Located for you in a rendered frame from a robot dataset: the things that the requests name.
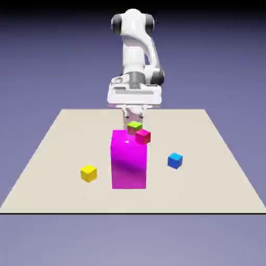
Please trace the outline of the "small green cube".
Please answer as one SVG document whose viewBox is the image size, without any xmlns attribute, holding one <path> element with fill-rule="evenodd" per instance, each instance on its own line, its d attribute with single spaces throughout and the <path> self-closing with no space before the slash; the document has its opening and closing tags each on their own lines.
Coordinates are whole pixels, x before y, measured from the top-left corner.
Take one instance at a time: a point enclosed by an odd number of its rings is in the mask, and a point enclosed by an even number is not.
<svg viewBox="0 0 266 266">
<path fill-rule="evenodd" d="M 135 135 L 135 133 L 142 129 L 142 124 L 138 121 L 131 121 L 127 124 L 127 132 L 129 135 Z"/>
</svg>

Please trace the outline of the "small blue cube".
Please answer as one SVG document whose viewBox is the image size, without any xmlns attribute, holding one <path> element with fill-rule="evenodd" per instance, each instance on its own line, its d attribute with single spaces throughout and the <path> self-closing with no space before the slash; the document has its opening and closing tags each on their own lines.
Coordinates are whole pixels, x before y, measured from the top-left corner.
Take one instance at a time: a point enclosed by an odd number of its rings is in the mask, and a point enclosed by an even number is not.
<svg viewBox="0 0 266 266">
<path fill-rule="evenodd" d="M 167 165 L 171 168 L 178 169 L 183 162 L 183 156 L 178 153 L 171 153 L 168 156 Z"/>
</svg>

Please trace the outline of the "large magenta box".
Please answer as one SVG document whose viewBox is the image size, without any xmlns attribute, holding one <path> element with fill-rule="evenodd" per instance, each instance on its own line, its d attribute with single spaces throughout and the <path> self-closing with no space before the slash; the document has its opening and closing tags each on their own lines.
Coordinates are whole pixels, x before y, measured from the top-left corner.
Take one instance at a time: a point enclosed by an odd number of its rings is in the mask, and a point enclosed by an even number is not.
<svg viewBox="0 0 266 266">
<path fill-rule="evenodd" d="M 113 130 L 110 146 L 113 189 L 146 188 L 147 150 L 146 144 L 139 144 L 126 130 Z"/>
</svg>

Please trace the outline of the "small red cube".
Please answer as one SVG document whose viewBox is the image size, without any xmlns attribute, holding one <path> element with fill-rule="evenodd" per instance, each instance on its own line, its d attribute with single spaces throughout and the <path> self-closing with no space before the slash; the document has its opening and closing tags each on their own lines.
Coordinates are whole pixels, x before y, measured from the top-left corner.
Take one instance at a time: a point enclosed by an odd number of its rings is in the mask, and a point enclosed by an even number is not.
<svg viewBox="0 0 266 266">
<path fill-rule="evenodd" d="M 140 129 L 135 133 L 135 140 L 139 144 L 148 144 L 151 141 L 151 132 L 145 129 Z"/>
</svg>

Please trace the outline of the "small yellow cube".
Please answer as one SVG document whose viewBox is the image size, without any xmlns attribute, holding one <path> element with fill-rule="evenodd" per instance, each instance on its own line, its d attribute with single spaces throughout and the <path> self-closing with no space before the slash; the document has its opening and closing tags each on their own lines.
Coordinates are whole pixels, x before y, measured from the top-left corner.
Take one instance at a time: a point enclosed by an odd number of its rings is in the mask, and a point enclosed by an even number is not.
<svg viewBox="0 0 266 266">
<path fill-rule="evenodd" d="M 92 165 L 86 165 L 80 169 L 81 179 L 86 182 L 92 182 L 97 178 L 97 169 Z"/>
</svg>

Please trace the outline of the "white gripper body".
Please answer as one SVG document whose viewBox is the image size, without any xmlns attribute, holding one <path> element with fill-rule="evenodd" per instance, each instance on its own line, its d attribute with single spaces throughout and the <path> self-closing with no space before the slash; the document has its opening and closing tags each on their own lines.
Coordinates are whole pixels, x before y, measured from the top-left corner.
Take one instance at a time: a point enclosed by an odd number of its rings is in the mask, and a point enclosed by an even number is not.
<svg viewBox="0 0 266 266">
<path fill-rule="evenodd" d="M 162 88 L 158 85 L 140 84 L 140 88 L 132 89 L 128 83 L 110 83 L 107 102 L 114 107 L 126 105 L 156 107 L 162 103 Z"/>
</svg>

